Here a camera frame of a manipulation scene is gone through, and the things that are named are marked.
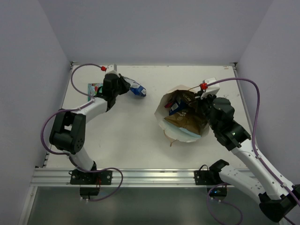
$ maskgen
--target red connector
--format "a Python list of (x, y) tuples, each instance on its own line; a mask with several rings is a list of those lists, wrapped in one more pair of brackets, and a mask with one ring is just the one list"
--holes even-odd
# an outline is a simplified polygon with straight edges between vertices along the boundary
[(201, 83), (200, 88), (201, 88), (201, 90), (206, 90), (208, 88), (207, 83)]
[(106, 67), (101, 67), (101, 70), (102, 71), (106, 71)]

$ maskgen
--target black clamp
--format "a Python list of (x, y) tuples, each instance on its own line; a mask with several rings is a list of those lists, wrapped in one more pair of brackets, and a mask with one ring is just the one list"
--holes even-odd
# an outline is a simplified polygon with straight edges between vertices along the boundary
[(234, 108), (228, 99), (208, 95), (197, 101), (196, 113), (200, 113), (209, 121), (217, 141), (231, 151), (240, 148), (246, 139), (251, 139), (250, 134), (236, 121), (233, 120)]
[[(293, 194), (300, 199), (300, 185), (293, 185)], [(259, 208), (264, 215), (275, 223), (279, 223), (280, 220), (296, 206), (295, 199), (288, 194), (287, 196), (282, 195), (281, 199), (272, 200), (267, 193), (259, 194), (261, 203)]]
[(125, 81), (121, 74), (106, 74), (102, 88), (97, 90), (94, 97), (103, 98), (107, 102), (107, 111), (109, 111), (116, 103), (116, 97), (127, 93), (129, 88), (130, 84)]
[(226, 165), (229, 165), (229, 163), (220, 159), (219, 161), (211, 165), (208, 170), (201, 170), (203, 166), (199, 170), (195, 170), (194, 171), (195, 184), (196, 185), (217, 185), (223, 183), (223, 181), (219, 176), (219, 172)]
[[(96, 163), (91, 171), (97, 170)], [(90, 199), (90, 196), (97, 196), (101, 185), (111, 185), (113, 172), (105, 170), (102, 172), (82, 172), (80, 170), (72, 170), (70, 184), (72, 185), (95, 185), (95, 187), (81, 187), (79, 189), (80, 196), (84, 199)]]

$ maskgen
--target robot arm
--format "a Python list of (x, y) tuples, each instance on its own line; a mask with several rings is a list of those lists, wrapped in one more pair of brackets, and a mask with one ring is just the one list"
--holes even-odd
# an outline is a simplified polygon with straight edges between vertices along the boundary
[[(204, 82), (209, 84), (215, 81), (215, 78), (211, 78)], [(197, 93), (196, 112), (207, 118), (217, 141), (244, 162), (258, 181), (239, 173), (223, 160), (214, 163), (210, 171), (199, 171), (200, 176), (206, 179), (213, 177), (213, 180), (219, 183), (234, 185), (259, 203), (262, 212), (270, 220), (279, 222), (296, 205), (296, 201), (285, 187), (300, 199), (300, 185), (293, 185), (281, 175), (257, 147), (259, 155), (256, 156), (250, 134), (233, 120), (234, 108), (230, 101), (216, 96), (219, 84), (206, 87), (207, 89), (203, 84), (200, 86), (202, 90)], [(284, 185), (270, 174), (260, 159), (280, 177)]]
[(89, 102), (76, 112), (60, 112), (56, 115), (50, 134), (50, 143), (57, 149), (68, 153), (71, 160), (84, 170), (96, 170), (97, 165), (88, 156), (85, 148), (85, 125), (99, 114), (109, 111), (116, 97), (128, 92), (130, 84), (117, 73), (115, 64), (107, 67), (103, 87)]

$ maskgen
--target paper bag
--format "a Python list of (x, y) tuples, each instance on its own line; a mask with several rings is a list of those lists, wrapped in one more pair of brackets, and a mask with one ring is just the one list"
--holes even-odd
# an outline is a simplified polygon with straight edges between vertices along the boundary
[(209, 126), (207, 125), (205, 127), (205, 129), (203, 130), (203, 133), (201, 135), (201, 137), (194, 137), (189, 135), (188, 133), (185, 133), (183, 131), (181, 131), (180, 129), (178, 129), (178, 127), (176, 127), (175, 125), (167, 122), (164, 118), (169, 116), (169, 111), (170, 109), (165, 108), (165, 105), (168, 103), (168, 101), (170, 100), (173, 92), (175, 92), (176, 90), (189, 90), (190, 88), (184, 85), (179, 85), (171, 90), (169, 90), (165, 95), (163, 95), (163, 97), (160, 100), (160, 103), (154, 113), (159, 126), (162, 128), (162, 130), (164, 131), (165, 136), (170, 140), (170, 142), (174, 142), (174, 141), (180, 141), (180, 142), (195, 142), (200, 138), (205, 137), (208, 132), (209, 132)]

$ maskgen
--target blue package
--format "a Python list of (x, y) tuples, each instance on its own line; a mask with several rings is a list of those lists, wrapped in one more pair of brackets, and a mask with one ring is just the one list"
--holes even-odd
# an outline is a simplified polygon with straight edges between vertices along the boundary
[(138, 96), (142, 96), (142, 97), (146, 97), (146, 89), (140, 85), (138, 82), (128, 78), (128, 77), (125, 77), (124, 76), (124, 79), (126, 82), (128, 82), (130, 84), (130, 90), (135, 94), (135, 95), (138, 95)]
[(177, 96), (177, 98), (171, 105), (171, 109), (169, 111), (169, 116), (173, 115), (174, 113), (176, 113), (182, 109), (185, 109), (186, 107), (187, 107), (187, 104), (179, 96)]

